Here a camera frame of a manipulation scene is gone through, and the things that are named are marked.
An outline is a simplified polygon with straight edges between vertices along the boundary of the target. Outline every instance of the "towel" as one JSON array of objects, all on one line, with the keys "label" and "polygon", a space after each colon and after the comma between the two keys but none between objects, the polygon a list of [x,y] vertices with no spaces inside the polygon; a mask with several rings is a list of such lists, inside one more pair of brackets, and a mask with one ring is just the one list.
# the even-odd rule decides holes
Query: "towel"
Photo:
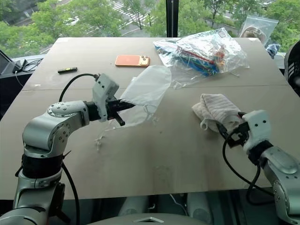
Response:
[{"label": "towel", "polygon": [[215,121],[222,123],[228,131],[241,123],[239,108],[222,94],[202,94],[200,102],[192,109],[202,120],[200,126],[204,130],[210,128],[219,132]]}]

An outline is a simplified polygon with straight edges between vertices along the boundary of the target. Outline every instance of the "beige table surface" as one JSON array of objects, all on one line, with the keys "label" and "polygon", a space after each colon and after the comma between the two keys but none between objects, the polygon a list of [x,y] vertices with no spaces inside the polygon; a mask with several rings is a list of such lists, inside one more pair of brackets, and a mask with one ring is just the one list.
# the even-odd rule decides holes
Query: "beige table surface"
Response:
[{"label": "beige table surface", "polygon": [[[75,75],[82,73],[105,73],[120,87],[126,88],[133,76],[138,76],[144,68],[116,67],[118,55],[148,55],[151,65],[162,65],[153,41],[161,38],[127,37],[64,37],[53,45],[37,70],[27,81],[24,90],[63,89]],[[258,39],[236,38],[247,53],[250,68],[237,69],[236,77],[221,74],[195,84],[193,87],[287,85],[274,60],[268,55]],[[59,75],[57,70],[78,67],[76,73]],[[89,89],[94,80],[83,77],[74,82],[70,89]]]},{"label": "beige table surface", "polygon": [[[57,102],[61,92],[57,89],[62,89],[75,75],[49,75],[51,70],[55,73],[58,68],[78,66],[79,69],[82,68],[80,73],[87,72],[88,69],[91,73],[105,72],[120,84],[121,88],[117,92],[117,96],[120,96],[131,77],[138,75],[143,69],[115,68],[113,61],[116,55],[147,54],[151,57],[152,64],[161,64],[152,48],[151,42],[155,38],[122,39],[123,45],[118,44],[120,40],[112,41],[116,39],[88,38],[89,44],[88,41],[80,42],[80,38],[66,41],[59,39],[46,55],[0,122],[0,199],[14,197],[17,182],[14,173],[21,163],[24,127],[30,119],[43,114],[49,105]],[[148,42],[148,45],[142,45],[141,41],[138,43],[140,39],[143,43]],[[202,93],[223,93],[245,112],[267,110],[272,123],[271,142],[300,158],[299,97],[286,84],[260,43],[241,38],[237,40],[251,59],[251,68],[242,70],[240,78],[220,75],[193,87],[168,89],[156,113],[158,122],[106,132],[99,148],[94,140],[105,130],[107,123],[95,121],[74,132],[66,148],[66,151],[72,152],[65,163],[72,174],[79,197],[102,198],[246,188],[246,184],[223,161],[221,148],[224,140],[217,133],[201,130],[199,120],[191,110],[191,106],[199,102]],[[86,46],[86,53],[83,54],[82,50],[82,57],[75,57],[72,47],[64,47],[64,44],[71,42],[77,43],[80,48]],[[89,58],[88,51],[93,49],[90,42],[94,45],[102,43],[98,45],[97,59]],[[114,55],[108,52],[108,44],[103,44],[105,42],[115,43],[115,47],[110,49]],[[131,42],[142,46],[139,48],[140,52],[138,48],[128,48],[125,51],[125,46],[133,46]],[[64,55],[65,61],[76,65],[65,65],[62,62],[58,46],[61,46],[60,54]],[[99,62],[99,69],[96,68],[95,60]],[[54,69],[51,69],[51,63],[55,65]],[[93,79],[83,80],[78,80],[71,86],[64,100],[91,99]],[[31,88],[36,90],[26,90],[37,82],[41,85]],[[240,147],[228,149],[228,158],[241,174],[248,179],[253,178],[255,167]],[[74,198],[64,175],[62,182],[66,184],[65,197]],[[258,184],[269,185],[264,175],[260,176]]]}]

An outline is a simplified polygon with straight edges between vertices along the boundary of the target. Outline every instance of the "clear plastic bag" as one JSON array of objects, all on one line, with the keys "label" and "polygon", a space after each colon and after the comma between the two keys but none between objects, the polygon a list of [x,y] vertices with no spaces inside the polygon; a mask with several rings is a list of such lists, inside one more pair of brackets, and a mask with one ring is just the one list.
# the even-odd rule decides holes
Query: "clear plastic bag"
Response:
[{"label": "clear plastic bag", "polygon": [[154,46],[171,70],[171,85],[175,89],[217,73],[249,67],[246,53],[224,28],[155,41]]},{"label": "clear plastic bag", "polygon": [[[119,113],[125,121],[122,128],[136,126],[151,119],[170,84],[171,72],[164,66],[150,66],[135,77],[120,97],[124,102],[135,104],[133,108]],[[108,129],[120,127],[112,120]]]},{"label": "clear plastic bag", "polygon": [[258,38],[263,45],[266,45],[277,23],[278,20],[248,15],[240,38]]}]

